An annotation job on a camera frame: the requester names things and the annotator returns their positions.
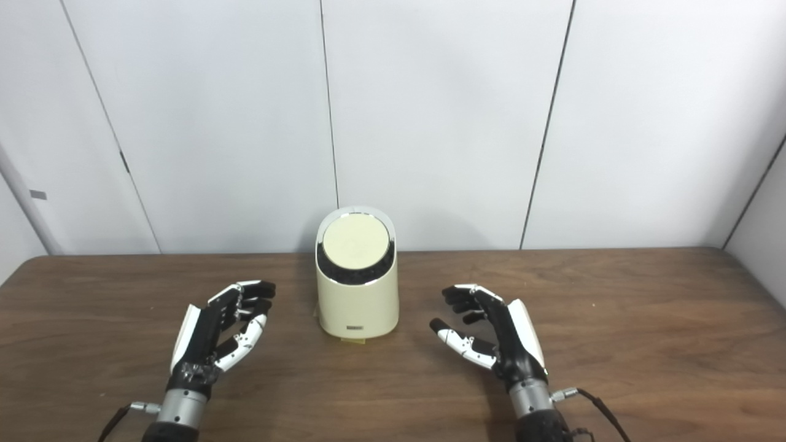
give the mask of robotic hand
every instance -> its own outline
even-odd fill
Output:
[[[160,407],[132,403],[130,408],[155,414],[142,442],[194,442],[213,384],[240,362],[262,336],[276,286],[264,281],[237,282],[208,301],[189,305],[174,345],[171,376]],[[221,332],[244,322],[238,334],[218,344]]]
[[[445,301],[464,317],[465,324],[487,319],[498,344],[451,329],[442,319],[431,328],[448,347],[505,382],[516,411],[516,442],[571,442],[575,434],[554,403],[578,393],[567,389],[549,394],[548,378],[538,337],[521,300],[505,305],[502,298],[475,284],[453,285],[443,290]]]

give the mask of metal cylinder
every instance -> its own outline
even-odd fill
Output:
[[[207,403],[208,398],[205,395],[193,390],[167,390],[156,422],[171,422],[199,429]]]
[[[531,379],[519,383],[508,391],[516,417],[540,410],[553,410],[554,403],[549,394],[549,386],[539,379]]]

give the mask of panel seam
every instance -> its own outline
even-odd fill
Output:
[[[740,223],[742,222],[742,218],[745,217],[748,208],[751,207],[751,203],[753,202],[754,198],[756,198],[756,194],[758,193],[758,190],[762,187],[762,184],[764,183],[764,179],[767,178],[767,174],[769,174],[770,169],[773,168],[773,164],[775,164],[775,160],[778,158],[780,151],[784,148],[784,144],[786,144],[786,134],[784,134],[783,139],[780,140],[780,145],[778,145],[778,148],[775,149],[775,153],[773,154],[772,159],[769,160],[769,164],[767,164],[767,168],[764,169],[764,173],[762,173],[762,177],[758,179],[758,183],[756,183],[756,187],[753,189],[753,193],[751,193],[751,196],[747,199],[747,202],[745,203],[745,207],[743,207],[742,212],[740,212],[740,216],[737,217],[737,220],[734,223],[734,227],[732,227],[731,231],[729,232],[729,236],[726,237],[726,241],[723,242],[723,247],[721,247],[721,250],[726,250],[726,246],[729,245],[729,241],[732,240],[732,236],[734,236],[734,232],[736,232],[737,227],[740,226]]]
[[[527,215],[524,217],[524,228],[521,230],[521,241],[519,243],[519,250],[524,248],[524,236],[527,234],[527,226],[530,222],[530,214],[532,212],[532,200],[535,197],[535,187],[538,185],[538,176],[540,175],[540,167],[543,161],[543,151],[545,150],[545,141],[549,136],[549,126],[551,125],[551,115],[554,111],[554,101],[556,98],[557,88],[560,86],[560,76],[562,74],[562,64],[565,60],[565,49],[567,48],[567,40],[571,35],[571,25],[573,24],[573,12],[576,10],[576,0],[571,3],[571,12],[567,17],[567,27],[565,28],[565,40],[562,42],[562,52],[560,53],[560,63],[556,67],[556,78],[554,79],[554,89],[551,92],[551,102],[549,103],[549,113],[545,119],[545,128],[543,129],[543,139],[541,140],[540,153],[538,154],[538,164],[535,166],[535,175],[532,179],[532,187],[530,189],[530,200],[527,203]]]
[[[141,195],[139,194],[139,189],[137,188],[137,182],[134,180],[134,175],[131,174],[131,170],[128,167],[128,163],[126,162],[126,156],[123,154],[123,148],[120,145],[120,140],[117,138],[117,132],[115,132],[115,126],[112,124],[112,119],[109,118],[109,112],[106,109],[106,105],[104,104],[104,98],[101,96],[101,91],[98,89],[98,83],[96,83],[95,76],[93,75],[93,70],[90,68],[90,63],[87,62],[87,55],[85,55],[85,51],[82,48],[82,43],[79,41],[79,36],[76,34],[76,28],[74,28],[74,24],[71,21],[71,15],[68,13],[68,8],[65,6],[65,1],[60,0],[60,6],[63,9],[63,14],[65,15],[65,20],[68,22],[68,27],[71,29],[71,34],[74,36],[74,41],[76,42],[76,47],[79,49],[79,54],[82,56],[82,62],[85,64],[85,69],[87,69],[87,75],[90,76],[90,82],[93,84],[93,89],[96,92],[96,96],[98,97],[98,102],[101,104],[101,110],[104,112],[104,118],[106,119],[106,123],[109,125],[109,130],[112,132],[112,137],[115,140],[115,147],[120,154],[120,159],[123,162],[123,166],[128,173],[128,177],[131,180],[131,185],[134,187],[134,193],[137,195],[137,200],[139,201],[139,206],[142,209],[142,214],[145,216],[145,221],[148,224],[148,228],[150,229],[150,234],[152,235],[152,239],[156,243],[156,248],[158,249],[158,253],[161,253],[161,244],[158,241],[158,237],[156,236],[156,231],[152,228],[152,223],[150,222],[150,216],[148,215],[147,209],[145,208],[145,203],[142,201]]]
[[[336,140],[333,137],[333,107],[330,102],[330,76],[328,74],[328,45],[325,42],[325,13],[322,10],[322,0],[319,0],[319,22],[322,30],[322,56],[325,60],[325,89],[328,93],[328,121],[330,123],[330,150],[333,157],[333,184],[336,187],[336,209],[341,207],[339,203],[339,175],[336,167]]]

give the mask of black rubber sleeve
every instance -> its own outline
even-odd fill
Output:
[[[540,410],[516,421],[516,442],[572,442],[573,436],[557,410]]]
[[[150,424],[142,437],[142,442],[197,442],[199,430],[172,422]]]

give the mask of cable connector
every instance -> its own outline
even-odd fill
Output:
[[[578,394],[578,389],[574,387],[570,387],[569,389],[563,389],[556,392],[551,393],[551,401],[562,402],[563,400],[570,399],[573,396]]]
[[[159,414],[159,412],[161,412],[161,406],[158,403],[132,402],[131,410],[144,411],[147,414]]]

